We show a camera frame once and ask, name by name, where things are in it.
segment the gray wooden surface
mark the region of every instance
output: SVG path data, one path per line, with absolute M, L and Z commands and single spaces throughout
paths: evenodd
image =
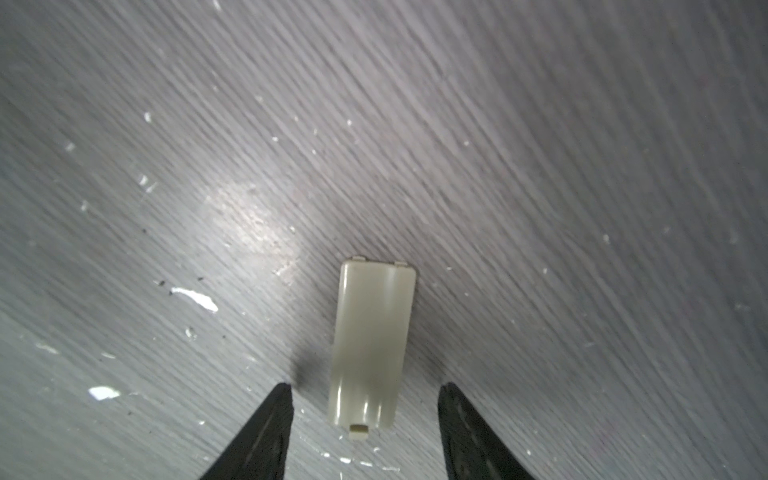
M 288 479 L 445 478 L 453 380 L 542 479 L 768 478 L 767 38 L 761 2 L 1 0 L 0 476 L 194 479 L 291 381 Z M 420 273 L 359 445 L 356 253 Z

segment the beige battery cover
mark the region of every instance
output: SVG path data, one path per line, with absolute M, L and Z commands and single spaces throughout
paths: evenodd
M 351 439 L 395 421 L 415 285 L 403 262 L 353 257 L 341 266 L 328 418 Z

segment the table surface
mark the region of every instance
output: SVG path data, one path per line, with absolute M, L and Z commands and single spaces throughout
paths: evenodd
M 281 381 L 288 479 L 444 479 L 447 381 L 542 480 L 768 478 L 762 2 L 0 5 L 3 478 L 195 479 Z M 352 444 L 354 254 L 419 281 Z

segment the white spot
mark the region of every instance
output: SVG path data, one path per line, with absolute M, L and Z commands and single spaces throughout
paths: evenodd
M 187 290 L 185 288 L 179 288 L 178 286 L 175 286 L 174 288 L 170 289 L 171 293 L 181 293 L 182 295 L 186 295 L 190 297 L 192 300 L 197 303 L 197 305 L 202 306 L 206 310 L 210 310 L 211 312 L 218 312 L 219 307 L 216 306 L 216 303 L 208 296 L 203 295 L 202 293 L 195 292 L 193 290 Z
M 40 350 L 45 350 L 46 352 L 52 353 L 53 355 L 58 355 L 58 350 L 48 345 L 47 343 L 37 342 L 35 346 L 38 347 Z
M 116 399 L 118 396 L 120 396 L 120 392 L 110 386 L 91 387 L 88 389 L 88 393 L 90 393 L 91 396 L 99 402 L 106 399 Z

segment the wood grain surface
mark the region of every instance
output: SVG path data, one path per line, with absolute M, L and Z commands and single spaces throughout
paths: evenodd
M 0 476 L 194 479 L 290 381 L 286 478 L 443 479 L 451 380 L 542 480 L 768 478 L 767 38 L 739 0 L 0 0 Z M 353 254 L 419 270 L 360 444 Z

